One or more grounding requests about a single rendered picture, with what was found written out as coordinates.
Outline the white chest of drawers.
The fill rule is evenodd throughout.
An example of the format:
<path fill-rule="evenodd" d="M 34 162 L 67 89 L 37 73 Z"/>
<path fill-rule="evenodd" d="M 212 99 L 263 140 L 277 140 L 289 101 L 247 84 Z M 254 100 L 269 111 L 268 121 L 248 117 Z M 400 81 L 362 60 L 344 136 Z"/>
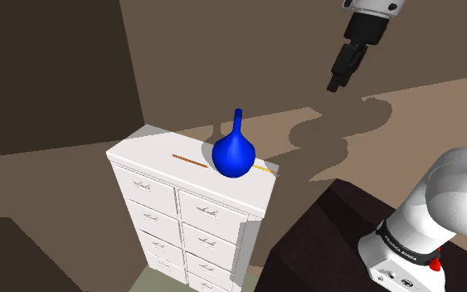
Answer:
<path fill-rule="evenodd" d="M 148 124 L 106 156 L 148 266 L 198 292 L 241 292 L 277 177 L 227 178 L 211 144 Z"/>

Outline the yellow pencil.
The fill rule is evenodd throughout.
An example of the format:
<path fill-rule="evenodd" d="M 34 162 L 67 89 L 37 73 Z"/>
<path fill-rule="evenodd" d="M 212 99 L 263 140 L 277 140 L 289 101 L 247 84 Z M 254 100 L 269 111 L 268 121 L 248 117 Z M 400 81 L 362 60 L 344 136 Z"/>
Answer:
<path fill-rule="evenodd" d="M 269 168 L 265 168 L 265 167 L 262 167 L 262 166 L 259 166 L 259 165 L 255 165 L 255 164 L 254 164 L 252 167 L 253 167 L 253 168 L 256 168 L 256 169 L 259 169 L 259 170 L 262 170 L 262 171 L 265 171 L 265 172 L 268 172 L 268 173 L 271 173 L 272 175 L 274 175 L 274 176 L 276 176 L 276 177 L 279 176 L 279 174 L 278 174 L 276 171 L 271 170 L 271 169 L 269 169 Z"/>

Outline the blue long-necked vase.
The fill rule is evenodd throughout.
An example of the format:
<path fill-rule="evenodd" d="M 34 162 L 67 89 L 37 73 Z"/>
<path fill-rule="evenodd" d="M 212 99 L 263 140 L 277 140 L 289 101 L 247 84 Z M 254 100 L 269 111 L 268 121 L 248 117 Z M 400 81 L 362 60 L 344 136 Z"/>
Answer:
<path fill-rule="evenodd" d="M 242 113 L 242 109 L 235 110 L 231 132 L 217 140 L 212 148 L 216 170 L 228 178 L 245 175 L 255 161 L 255 147 L 241 132 Z"/>

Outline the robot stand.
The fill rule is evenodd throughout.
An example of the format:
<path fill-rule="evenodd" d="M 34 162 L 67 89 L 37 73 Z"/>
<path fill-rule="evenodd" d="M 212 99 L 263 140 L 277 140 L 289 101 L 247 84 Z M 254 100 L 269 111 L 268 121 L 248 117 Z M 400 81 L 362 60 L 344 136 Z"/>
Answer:
<path fill-rule="evenodd" d="M 334 180 L 271 249 L 254 292 L 389 292 L 369 277 L 358 241 L 393 211 Z"/>

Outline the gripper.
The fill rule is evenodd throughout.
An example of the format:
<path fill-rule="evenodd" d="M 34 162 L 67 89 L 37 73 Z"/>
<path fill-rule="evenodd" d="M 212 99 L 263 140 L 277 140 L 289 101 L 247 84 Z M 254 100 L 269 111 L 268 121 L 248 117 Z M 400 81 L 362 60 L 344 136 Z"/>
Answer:
<path fill-rule="evenodd" d="M 377 45 L 387 29 L 388 23 L 389 19 L 385 17 L 354 12 L 344 37 L 358 44 Z M 367 46 L 355 47 L 351 44 L 344 44 L 333 63 L 332 77 L 327 90 L 335 93 L 339 87 L 345 87 L 360 66 L 366 52 Z"/>

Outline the orange pencil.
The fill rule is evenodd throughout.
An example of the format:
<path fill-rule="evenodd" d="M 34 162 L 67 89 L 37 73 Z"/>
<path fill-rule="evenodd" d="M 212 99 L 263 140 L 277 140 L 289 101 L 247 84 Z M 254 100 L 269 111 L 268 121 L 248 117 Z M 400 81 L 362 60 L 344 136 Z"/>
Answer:
<path fill-rule="evenodd" d="M 195 165 L 203 167 L 203 168 L 209 168 L 209 166 L 204 164 L 204 163 L 199 163 L 197 161 L 191 160 L 189 158 L 184 158 L 184 157 L 176 155 L 176 154 L 172 154 L 172 157 L 180 159 L 180 160 L 185 161 L 187 163 L 195 164 Z"/>

